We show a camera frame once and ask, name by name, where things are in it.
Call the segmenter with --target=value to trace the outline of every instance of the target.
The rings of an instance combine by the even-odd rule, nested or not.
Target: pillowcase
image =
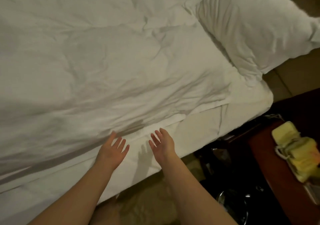
[[[202,0],[196,14],[248,86],[287,59],[320,47],[320,18],[308,16],[291,0]]]

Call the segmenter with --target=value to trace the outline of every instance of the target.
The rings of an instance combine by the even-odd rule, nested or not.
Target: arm
[[[174,141],[164,129],[151,134],[150,147],[162,167],[183,225],[237,225],[232,217],[194,178],[174,151]]]
[[[122,138],[118,138],[112,145],[115,137],[116,133],[112,132],[107,142],[101,146],[94,165],[87,173],[29,225],[88,225],[113,171],[129,150],[127,145],[122,152],[125,145],[125,139],[121,142]]]

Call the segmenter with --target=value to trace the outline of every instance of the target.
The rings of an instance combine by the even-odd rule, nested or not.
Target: white duvet
[[[229,102],[186,0],[0,0],[0,174]]]

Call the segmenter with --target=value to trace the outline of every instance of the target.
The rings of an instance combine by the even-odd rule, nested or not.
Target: forearm
[[[100,167],[93,166],[30,225],[87,225],[111,174],[112,170],[101,170]]]
[[[183,225],[236,225],[178,156],[170,157],[164,162],[162,170]]]

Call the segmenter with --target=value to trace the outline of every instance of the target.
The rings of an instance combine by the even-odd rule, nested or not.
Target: hand
[[[155,134],[158,136],[160,141],[153,133],[151,133],[153,142],[149,140],[149,145],[156,161],[160,164],[160,166],[162,166],[163,163],[168,160],[168,158],[177,156],[176,152],[174,151],[174,141],[169,133],[162,128],[160,128],[160,132],[156,130]]]
[[[106,143],[101,146],[94,163],[95,165],[102,167],[102,169],[111,168],[112,172],[121,164],[130,147],[127,145],[125,150],[122,152],[126,140],[122,140],[121,137],[116,140],[114,145],[112,145],[116,135],[117,134],[115,132],[111,133]]]

